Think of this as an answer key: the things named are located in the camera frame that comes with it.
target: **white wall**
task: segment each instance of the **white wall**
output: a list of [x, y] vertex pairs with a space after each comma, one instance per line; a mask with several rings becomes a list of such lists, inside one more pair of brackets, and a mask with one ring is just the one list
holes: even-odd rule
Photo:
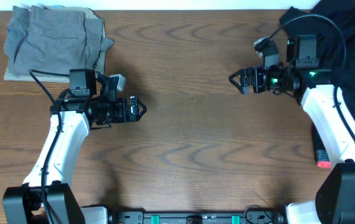
[[12, 6], [63, 5], [93, 10], [312, 9], [319, 0], [0, 0], [0, 10]]

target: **wooden table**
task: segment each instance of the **wooden table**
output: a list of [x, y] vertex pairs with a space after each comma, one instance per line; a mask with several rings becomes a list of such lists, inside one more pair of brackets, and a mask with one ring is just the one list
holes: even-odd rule
[[[315, 165], [309, 117], [295, 100], [241, 95], [228, 82], [261, 64], [253, 42], [283, 11], [98, 11], [115, 45], [106, 74], [148, 112], [90, 132], [72, 190], [80, 205], [151, 210], [244, 210], [314, 198], [329, 170]], [[33, 82], [5, 82], [10, 12], [0, 12], [0, 222], [47, 137], [50, 101]], [[285, 58], [286, 34], [276, 41]], [[54, 95], [68, 85], [45, 83]]]

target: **black fabric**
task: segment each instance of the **black fabric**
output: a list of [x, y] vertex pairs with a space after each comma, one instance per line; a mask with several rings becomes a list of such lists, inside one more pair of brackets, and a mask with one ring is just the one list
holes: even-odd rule
[[[355, 120], [355, 0], [321, 0], [311, 11], [328, 17], [343, 31], [347, 46], [345, 77], [341, 77], [343, 46], [337, 31], [328, 22], [319, 18], [304, 18], [291, 22], [285, 27], [288, 35], [316, 35], [317, 57], [322, 68], [333, 70], [333, 81], [343, 91], [344, 102]], [[291, 7], [280, 23], [306, 14]]]

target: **wood grain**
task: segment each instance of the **wood grain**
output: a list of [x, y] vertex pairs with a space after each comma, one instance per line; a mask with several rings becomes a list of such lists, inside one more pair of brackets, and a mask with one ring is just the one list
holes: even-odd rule
[[[151, 210], [244, 210], [309, 200], [328, 175], [313, 159], [309, 117], [288, 96], [240, 95], [228, 76], [261, 64], [252, 43], [283, 11], [97, 11], [115, 45], [106, 74], [148, 112], [90, 132], [75, 169], [80, 205]], [[20, 185], [47, 137], [50, 102], [31, 82], [5, 82], [10, 12], [0, 12], [2, 195]], [[275, 38], [285, 57], [286, 35]], [[53, 94], [66, 84], [45, 83]]]

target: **gray cloth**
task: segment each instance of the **gray cloth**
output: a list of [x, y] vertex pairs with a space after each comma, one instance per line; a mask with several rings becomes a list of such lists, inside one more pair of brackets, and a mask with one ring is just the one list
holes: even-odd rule
[[[13, 7], [4, 51], [9, 56], [5, 80], [32, 80], [28, 70], [68, 74], [73, 68], [95, 69], [112, 46], [103, 20], [87, 19], [85, 11]], [[45, 82], [68, 82], [65, 77], [39, 75]]]

